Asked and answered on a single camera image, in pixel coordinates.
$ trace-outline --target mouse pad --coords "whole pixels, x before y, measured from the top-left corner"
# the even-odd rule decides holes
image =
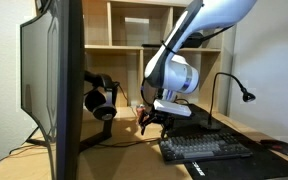
[[[190,119],[180,119],[174,122],[173,131],[169,136],[188,135],[193,132],[210,133],[200,129],[198,121],[207,118],[208,113],[196,106],[190,105],[194,115]],[[220,132],[229,132],[245,147],[253,152],[248,158],[193,162],[184,164],[193,179],[271,179],[288,176],[288,161],[263,148],[230,127],[223,125]]]

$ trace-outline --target desk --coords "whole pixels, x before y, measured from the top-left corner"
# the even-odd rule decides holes
[[[102,122],[85,111],[81,140],[101,131]],[[219,113],[213,115],[254,141],[269,138]],[[112,138],[103,144],[160,137],[160,125],[147,126],[144,136],[131,108],[119,108],[113,123]],[[276,153],[288,160],[288,156]],[[0,162],[0,179],[51,179],[46,148],[32,148]],[[184,165],[164,165],[156,142],[127,148],[90,148],[79,158],[78,179],[191,179]]]

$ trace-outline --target keyboard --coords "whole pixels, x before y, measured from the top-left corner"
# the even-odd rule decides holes
[[[252,152],[230,133],[176,136],[158,142],[165,164],[249,157]]]

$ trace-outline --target ear cup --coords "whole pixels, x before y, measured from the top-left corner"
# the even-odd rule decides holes
[[[99,91],[91,91],[88,93],[88,95],[85,98],[85,106],[87,110],[93,112],[94,108],[104,104],[106,102],[106,99],[102,93]]]
[[[93,115],[99,120],[112,120],[116,115],[116,109],[113,105],[103,104],[94,109]]]

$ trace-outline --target mouse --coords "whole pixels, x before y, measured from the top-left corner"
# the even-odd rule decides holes
[[[262,146],[280,152],[288,156],[288,143],[280,140],[275,139],[264,139],[261,140],[260,143]]]

